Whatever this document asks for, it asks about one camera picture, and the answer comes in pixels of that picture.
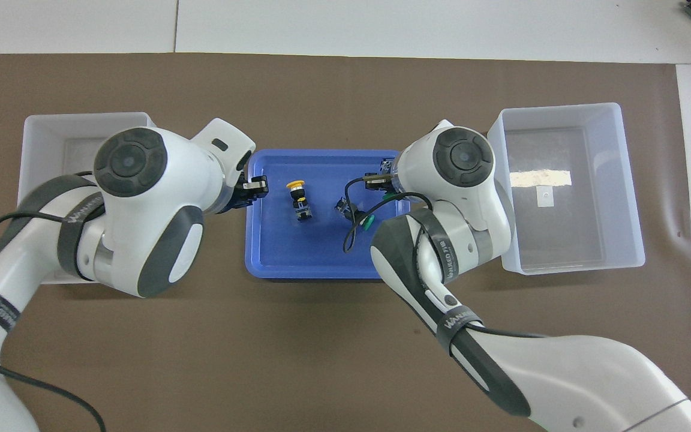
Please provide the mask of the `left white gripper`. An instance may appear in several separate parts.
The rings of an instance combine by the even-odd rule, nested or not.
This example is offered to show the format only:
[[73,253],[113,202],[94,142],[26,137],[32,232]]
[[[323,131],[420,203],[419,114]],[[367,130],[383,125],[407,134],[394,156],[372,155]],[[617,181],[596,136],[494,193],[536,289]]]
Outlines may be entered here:
[[241,209],[266,197],[266,175],[247,180],[245,167],[256,144],[227,121],[214,118],[191,143],[201,152],[196,168],[198,204],[205,213]]

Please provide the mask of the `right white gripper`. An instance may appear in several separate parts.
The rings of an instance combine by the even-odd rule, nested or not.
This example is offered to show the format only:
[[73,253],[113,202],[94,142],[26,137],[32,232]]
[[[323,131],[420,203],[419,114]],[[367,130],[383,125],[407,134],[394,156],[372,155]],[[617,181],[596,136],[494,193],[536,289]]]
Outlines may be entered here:
[[365,189],[387,194],[395,194],[396,189],[420,193],[429,199],[453,199],[451,147],[450,144],[438,144],[439,137],[451,128],[452,123],[444,119],[412,142],[393,162],[392,174],[365,174],[362,177]]

